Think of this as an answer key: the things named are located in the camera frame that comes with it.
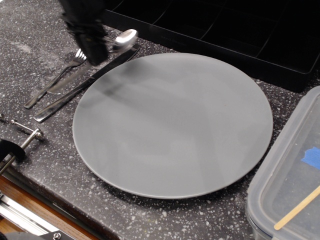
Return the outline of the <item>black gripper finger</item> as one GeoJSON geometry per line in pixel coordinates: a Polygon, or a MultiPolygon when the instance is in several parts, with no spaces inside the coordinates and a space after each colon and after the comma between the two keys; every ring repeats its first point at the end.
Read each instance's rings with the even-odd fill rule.
{"type": "Polygon", "coordinates": [[[98,66],[108,58],[109,52],[103,36],[77,33],[74,38],[91,65],[98,66]]]}

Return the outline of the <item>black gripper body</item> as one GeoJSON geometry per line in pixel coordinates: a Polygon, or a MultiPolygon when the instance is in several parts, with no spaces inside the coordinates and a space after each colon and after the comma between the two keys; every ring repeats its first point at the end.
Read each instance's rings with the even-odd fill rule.
{"type": "Polygon", "coordinates": [[[100,17],[104,0],[59,0],[62,18],[73,35],[105,35],[100,17]]]}

